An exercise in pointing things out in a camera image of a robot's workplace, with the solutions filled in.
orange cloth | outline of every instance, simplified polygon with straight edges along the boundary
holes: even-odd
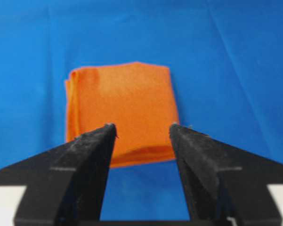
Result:
[[[169,126],[178,114],[167,67],[83,67],[71,72],[65,86],[67,141],[111,122],[118,135],[111,167],[175,158]]]

blue fabric background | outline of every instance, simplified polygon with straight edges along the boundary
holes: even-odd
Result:
[[[72,69],[132,61],[170,68],[182,125],[283,163],[283,0],[0,0],[0,168],[64,142]],[[110,170],[101,219],[188,219],[175,162]]]

